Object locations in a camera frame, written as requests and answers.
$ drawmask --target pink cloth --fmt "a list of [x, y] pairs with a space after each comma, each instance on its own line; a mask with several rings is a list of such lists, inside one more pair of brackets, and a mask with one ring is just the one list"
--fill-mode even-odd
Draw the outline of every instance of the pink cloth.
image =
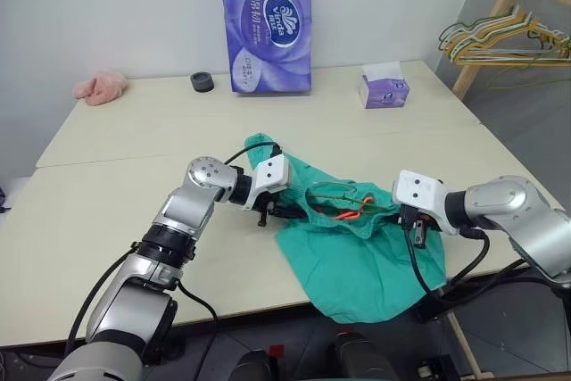
[[73, 96], [83, 98], [90, 106], [109, 103], [121, 97], [128, 81], [117, 71], [101, 70], [85, 82], [79, 82], [73, 88]]

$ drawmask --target teal fabric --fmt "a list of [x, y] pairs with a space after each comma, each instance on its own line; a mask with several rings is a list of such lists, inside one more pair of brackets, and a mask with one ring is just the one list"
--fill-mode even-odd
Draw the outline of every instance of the teal fabric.
[[[272, 139], [258, 134], [246, 139], [245, 145], [263, 141]], [[252, 167], [267, 160], [270, 153], [271, 146], [249, 151]], [[392, 319], [417, 302], [424, 291], [410, 266], [402, 230], [384, 220], [399, 210], [391, 194], [372, 183], [339, 180], [292, 155], [285, 156], [293, 172], [288, 189], [280, 193], [280, 202], [296, 204], [308, 218], [289, 221], [277, 233], [277, 242], [315, 307], [337, 323], [374, 323]], [[359, 208], [344, 199], [321, 197], [339, 195], [339, 189], [343, 189], [341, 195], [355, 201], [373, 196], [374, 204], [384, 209], [360, 219], [334, 220], [325, 214], [328, 207]], [[318, 212], [316, 208], [321, 207], [324, 209]], [[441, 286], [445, 264], [440, 235], [430, 231], [426, 249], [416, 252], [428, 285]]]

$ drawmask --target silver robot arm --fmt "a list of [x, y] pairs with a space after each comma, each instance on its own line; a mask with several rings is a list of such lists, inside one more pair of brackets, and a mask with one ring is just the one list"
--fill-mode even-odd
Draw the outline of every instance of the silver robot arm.
[[177, 303], [172, 291], [214, 210], [230, 201], [255, 208], [258, 197], [287, 187], [283, 154], [262, 162], [252, 177], [211, 157], [190, 163], [135, 253], [123, 262], [87, 323], [87, 344], [67, 356], [49, 381], [136, 381], [170, 330]]
[[502, 176], [452, 192], [439, 180], [404, 170], [394, 183], [393, 200], [429, 215], [448, 235], [463, 227], [502, 230], [548, 282], [571, 288], [571, 220], [525, 178]]

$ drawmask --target wooden rack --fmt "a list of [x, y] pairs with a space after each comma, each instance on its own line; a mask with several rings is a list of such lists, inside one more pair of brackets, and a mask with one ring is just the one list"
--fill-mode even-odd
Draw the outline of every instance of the wooden rack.
[[[555, 0], [571, 8], [571, 0]], [[511, 8], [514, 6], [516, 0], [497, 0], [496, 4], [492, 8], [492, 12], [490, 13], [491, 16], [496, 15], [503, 15], [509, 13]], [[480, 67], [483, 66], [464, 66], [452, 88], [452, 92], [460, 99], [463, 100], [466, 92], [469, 90], [470, 86], [476, 79], [478, 72], [480, 71]]]

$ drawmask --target logo on package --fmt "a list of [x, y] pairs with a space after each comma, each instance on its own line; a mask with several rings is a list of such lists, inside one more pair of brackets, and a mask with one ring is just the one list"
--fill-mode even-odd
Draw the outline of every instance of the logo on package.
[[287, 48], [300, 34], [300, 15], [291, 0], [266, 0], [264, 15], [275, 46]]

